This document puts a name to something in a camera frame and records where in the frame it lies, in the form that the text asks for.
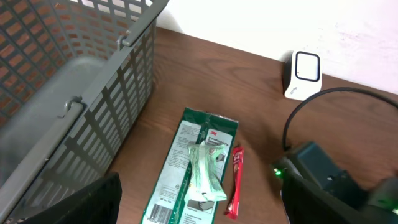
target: gray storage bin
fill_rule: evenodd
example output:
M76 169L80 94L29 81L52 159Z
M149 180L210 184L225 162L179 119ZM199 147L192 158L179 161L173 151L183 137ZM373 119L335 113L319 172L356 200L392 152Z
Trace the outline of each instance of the gray storage bin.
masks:
M167 2L0 1L0 223L106 172L150 95Z

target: red tube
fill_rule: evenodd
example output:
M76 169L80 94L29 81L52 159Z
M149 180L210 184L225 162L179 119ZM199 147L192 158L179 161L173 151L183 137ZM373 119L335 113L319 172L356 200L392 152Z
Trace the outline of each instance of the red tube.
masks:
M235 220L238 217L239 196L241 194L241 179L243 168L243 147L237 146L232 150L234 179L235 179L235 193L231 203L225 211L225 215Z

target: barcode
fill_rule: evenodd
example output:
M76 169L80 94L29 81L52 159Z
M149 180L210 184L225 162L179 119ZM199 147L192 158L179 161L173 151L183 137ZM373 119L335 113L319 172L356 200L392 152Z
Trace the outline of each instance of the barcode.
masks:
M152 208L149 220L155 223L166 224L169 222L171 214L171 209L155 204Z

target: white wall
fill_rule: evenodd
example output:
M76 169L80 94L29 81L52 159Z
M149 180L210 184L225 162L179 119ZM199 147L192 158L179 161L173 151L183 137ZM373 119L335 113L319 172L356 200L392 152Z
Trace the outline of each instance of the white wall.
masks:
M170 0L158 26L282 60L302 49L323 73L398 94L396 0Z

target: wooden table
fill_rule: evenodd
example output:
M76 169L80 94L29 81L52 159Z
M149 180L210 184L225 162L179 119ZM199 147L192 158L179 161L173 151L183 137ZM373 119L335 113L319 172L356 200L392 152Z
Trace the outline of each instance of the wooden table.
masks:
M184 107L239 121L236 142L245 147L238 220L218 206L215 223L287 223L280 184L269 164L283 155L282 129L300 103L282 94L282 63L258 55L157 30L154 92L111 170L123 187L118 223L139 223L159 176ZM323 89L354 86L325 75ZM373 90L398 101L398 96ZM317 98L292 121L293 146L314 140L365 189L398 170L398 111L369 96L332 93ZM223 183L232 193L231 160Z

